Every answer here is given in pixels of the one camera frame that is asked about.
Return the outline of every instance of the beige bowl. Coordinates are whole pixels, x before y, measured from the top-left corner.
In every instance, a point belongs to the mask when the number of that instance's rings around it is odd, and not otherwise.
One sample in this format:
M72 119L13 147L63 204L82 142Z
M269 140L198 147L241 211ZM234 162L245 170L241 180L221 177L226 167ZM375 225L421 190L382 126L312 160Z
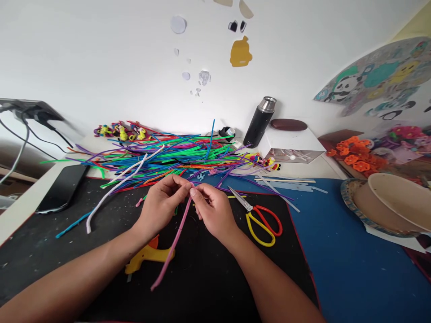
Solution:
M431 191L399 176L376 173L353 200L370 220L400 232L431 232Z

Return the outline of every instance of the blue desk surface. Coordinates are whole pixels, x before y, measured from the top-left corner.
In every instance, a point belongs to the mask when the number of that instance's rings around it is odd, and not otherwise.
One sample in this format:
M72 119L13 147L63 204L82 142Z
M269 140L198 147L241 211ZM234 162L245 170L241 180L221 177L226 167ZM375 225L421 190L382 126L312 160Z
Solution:
M215 185L219 180L205 176L203 182ZM315 186L329 193L278 190L294 198L301 211L290 209L326 320L431 321L431 284L403 249L365 231L341 198L342 180L316 182ZM227 185L268 192L239 179L228 178L222 187Z

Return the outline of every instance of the black phone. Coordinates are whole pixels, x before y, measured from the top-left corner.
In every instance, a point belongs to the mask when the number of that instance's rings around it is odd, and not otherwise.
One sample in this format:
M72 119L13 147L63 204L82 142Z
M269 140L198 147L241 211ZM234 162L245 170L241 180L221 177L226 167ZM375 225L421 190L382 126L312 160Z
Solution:
M66 209L88 168L89 166L87 165L75 165L63 168L35 213L48 214Z

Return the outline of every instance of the scissors blade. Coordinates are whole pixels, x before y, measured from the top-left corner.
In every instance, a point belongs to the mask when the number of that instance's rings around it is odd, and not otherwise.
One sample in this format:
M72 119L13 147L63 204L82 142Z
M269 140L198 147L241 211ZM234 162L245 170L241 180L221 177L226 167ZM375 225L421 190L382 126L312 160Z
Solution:
M249 204L249 203L247 203L247 201L246 200L244 200L242 197L241 197L241 195L239 195L238 193L237 193L237 191L235 191L233 188L231 188L230 186L228 186L228 188L230 189L230 191L232 192L232 194L233 194L233 196L235 196L236 197L236 199L238 200L238 201L240 201L240 203L242 204L242 206L244 206L245 208L246 208L246 210L247 210L247 212L251 212L251 210L253 210L253 207Z

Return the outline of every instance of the red and yellow scissors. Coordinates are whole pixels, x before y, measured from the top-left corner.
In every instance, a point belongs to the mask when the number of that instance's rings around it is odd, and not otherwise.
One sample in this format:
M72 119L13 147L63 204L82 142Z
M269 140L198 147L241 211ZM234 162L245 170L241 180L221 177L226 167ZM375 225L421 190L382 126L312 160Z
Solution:
M230 189L230 191L232 192L232 194L237 198L237 200L242 204L242 206L244 206L247 210L247 214L246 214L246 218L247 218L247 224L248 224L248 228L250 230L251 235L253 236L253 238L260 243L262 246L265 247L272 247L275 244L275 237L276 236L281 236L281 234L283 233L283 226L281 225L280 219L275 215L274 212L272 212L271 210L268 210L267 208L264 208L263 206L260 205L255 205L255 206L251 206L246 200L244 200L241 195L239 195L233 188L231 188L230 186L228 186L228 188ZM256 211L256 213L260 216L262 222L264 224L262 224L259 220L257 220L253 215L251 215L251 211ZM274 219L277 221L278 224L278 232L276 233L271 226L268 224L268 222L266 221L266 219L264 218L264 216L262 215L261 211L265 211L267 213L269 213L270 215L272 215L274 217ZM261 239L259 239L256 234L253 231L253 228L251 227L251 222L250 219L252 219L254 222L256 222L262 229L264 229L272 238L270 243L267 242L263 242Z

